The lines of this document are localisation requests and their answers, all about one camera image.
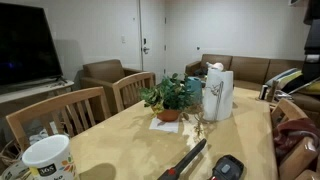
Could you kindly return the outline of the potted green plant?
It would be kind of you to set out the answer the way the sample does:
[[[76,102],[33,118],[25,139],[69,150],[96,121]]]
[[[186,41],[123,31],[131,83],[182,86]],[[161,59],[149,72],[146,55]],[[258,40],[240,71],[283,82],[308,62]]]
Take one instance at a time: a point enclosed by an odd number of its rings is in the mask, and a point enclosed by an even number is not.
[[[177,73],[165,76],[160,84],[141,88],[140,99],[145,101],[144,106],[150,107],[159,120],[175,121],[185,109],[193,105],[194,92],[188,85],[189,81],[187,74],[182,79]]]

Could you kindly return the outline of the far wooden dining chair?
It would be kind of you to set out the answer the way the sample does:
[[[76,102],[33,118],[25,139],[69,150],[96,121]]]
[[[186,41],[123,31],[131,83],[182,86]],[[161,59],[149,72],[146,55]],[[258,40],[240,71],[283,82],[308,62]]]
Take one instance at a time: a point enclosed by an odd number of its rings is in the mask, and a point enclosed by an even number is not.
[[[129,75],[112,85],[116,107],[119,112],[140,101],[140,90],[154,85],[152,72],[140,72]]]

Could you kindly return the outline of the wooden dining chair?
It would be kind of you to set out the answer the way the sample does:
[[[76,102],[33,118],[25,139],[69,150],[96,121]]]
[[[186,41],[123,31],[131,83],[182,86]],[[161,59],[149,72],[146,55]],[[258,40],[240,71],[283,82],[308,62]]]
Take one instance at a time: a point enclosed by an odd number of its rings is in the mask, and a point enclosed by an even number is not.
[[[7,115],[6,119],[21,150],[25,151],[30,141],[23,125],[28,122],[39,120],[49,136],[54,134],[50,126],[53,122],[59,134],[74,137],[110,116],[105,91],[100,86],[46,99]]]
[[[152,72],[140,72],[129,75],[112,85],[116,107],[119,112],[140,101],[140,90],[154,85]]]

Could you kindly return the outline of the white paper napkin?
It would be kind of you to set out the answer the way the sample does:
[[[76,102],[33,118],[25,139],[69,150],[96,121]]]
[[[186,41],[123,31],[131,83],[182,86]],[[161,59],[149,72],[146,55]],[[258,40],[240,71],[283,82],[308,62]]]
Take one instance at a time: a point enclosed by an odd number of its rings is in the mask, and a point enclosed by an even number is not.
[[[149,126],[151,130],[160,130],[166,132],[177,133],[179,129],[179,121],[165,122],[158,118],[153,118]]]

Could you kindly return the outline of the white door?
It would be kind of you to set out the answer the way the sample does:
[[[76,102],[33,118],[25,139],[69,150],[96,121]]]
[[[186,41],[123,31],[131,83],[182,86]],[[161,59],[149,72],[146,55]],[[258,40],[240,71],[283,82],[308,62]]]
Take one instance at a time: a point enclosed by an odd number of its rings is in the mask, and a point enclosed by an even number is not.
[[[165,1],[139,0],[142,69],[161,82],[165,69]]]

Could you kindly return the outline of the brown leather sofa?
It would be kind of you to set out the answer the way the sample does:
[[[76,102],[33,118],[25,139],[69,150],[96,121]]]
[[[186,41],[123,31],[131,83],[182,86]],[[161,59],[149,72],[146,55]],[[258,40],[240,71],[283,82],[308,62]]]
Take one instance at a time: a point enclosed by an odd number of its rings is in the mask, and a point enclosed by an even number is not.
[[[199,61],[187,64],[185,73],[189,76],[202,77],[207,74],[207,62],[222,63],[224,69],[234,74],[236,87],[260,91],[263,84],[274,76],[292,69],[303,68],[303,61],[243,57],[231,55],[203,54]],[[302,89],[292,94],[298,105],[315,123],[320,121],[319,94],[305,94]]]

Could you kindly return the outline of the near wooden dining chair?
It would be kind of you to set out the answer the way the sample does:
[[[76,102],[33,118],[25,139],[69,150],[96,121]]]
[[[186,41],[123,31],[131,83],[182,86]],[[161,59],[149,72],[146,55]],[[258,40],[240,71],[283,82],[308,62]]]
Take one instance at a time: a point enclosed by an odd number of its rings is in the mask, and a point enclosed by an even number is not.
[[[105,91],[100,86],[46,99],[7,115],[6,119],[21,150],[25,151],[30,141],[23,125],[28,122],[39,120],[49,136],[54,134],[50,126],[53,122],[59,134],[74,137],[110,116]]]

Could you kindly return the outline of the white 365 container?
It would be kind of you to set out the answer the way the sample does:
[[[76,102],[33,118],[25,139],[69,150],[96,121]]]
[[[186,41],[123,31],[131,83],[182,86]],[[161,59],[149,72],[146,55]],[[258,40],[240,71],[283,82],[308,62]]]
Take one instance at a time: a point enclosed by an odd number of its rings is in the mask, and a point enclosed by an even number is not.
[[[34,180],[80,180],[66,135],[34,143],[24,152],[22,161]]]

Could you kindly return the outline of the red cloth on chair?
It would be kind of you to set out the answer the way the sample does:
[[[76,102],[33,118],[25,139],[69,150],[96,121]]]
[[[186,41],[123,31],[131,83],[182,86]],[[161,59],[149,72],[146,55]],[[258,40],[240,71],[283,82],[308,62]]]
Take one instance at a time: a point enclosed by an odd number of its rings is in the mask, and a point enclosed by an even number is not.
[[[276,159],[281,161],[301,140],[310,137],[319,149],[320,130],[310,118],[289,119],[273,129]]]

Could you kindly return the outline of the striped cushion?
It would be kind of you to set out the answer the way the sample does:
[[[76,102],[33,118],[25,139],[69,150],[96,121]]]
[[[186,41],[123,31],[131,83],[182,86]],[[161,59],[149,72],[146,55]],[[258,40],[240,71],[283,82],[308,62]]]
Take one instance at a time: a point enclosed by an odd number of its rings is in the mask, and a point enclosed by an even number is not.
[[[279,90],[283,89],[289,82],[294,80],[295,78],[299,77],[302,74],[302,71],[298,68],[292,68],[289,70],[286,70],[273,78],[269,79],[266,82],[266,85],[271,87],[274,81],[277,81],[277,88]]]

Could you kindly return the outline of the black flat screen television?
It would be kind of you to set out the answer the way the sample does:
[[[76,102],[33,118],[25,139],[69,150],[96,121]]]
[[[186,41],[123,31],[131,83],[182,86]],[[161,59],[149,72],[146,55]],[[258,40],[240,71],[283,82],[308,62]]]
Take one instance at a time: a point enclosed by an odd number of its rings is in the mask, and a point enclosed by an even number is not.
[[[62,75],[44,9],[0,3],[0,85]]]

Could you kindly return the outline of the white TV console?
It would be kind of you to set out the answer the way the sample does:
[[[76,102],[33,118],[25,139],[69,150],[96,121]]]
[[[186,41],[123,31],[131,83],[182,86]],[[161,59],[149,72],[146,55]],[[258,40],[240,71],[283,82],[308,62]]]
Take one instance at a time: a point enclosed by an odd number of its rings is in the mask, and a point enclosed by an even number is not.
[[[32,88],[27,88],[23,90],[18,90],[10,93],[5,93],[0,95],[0,103],[6,103],[10,102],[13,100],[18,100],[21,98],[33,96],[33,95],[38,95],[41,93],[46,93],[58,89],[64,89],[71,87],[74,84],[73,81],[71,80],[66,80],[66,81],[59,81],[59,82],[53,82],[53,83],[48,83],[45,85],[40,85]]]

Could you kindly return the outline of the yellow cushion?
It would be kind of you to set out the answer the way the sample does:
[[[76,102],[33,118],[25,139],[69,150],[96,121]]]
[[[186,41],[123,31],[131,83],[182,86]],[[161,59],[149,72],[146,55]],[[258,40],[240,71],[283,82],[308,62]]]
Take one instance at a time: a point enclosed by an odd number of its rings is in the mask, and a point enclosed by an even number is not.
[[[320,81],[314,82],[311,85],[302,89],[305,94],[319,94],[320,93]]]

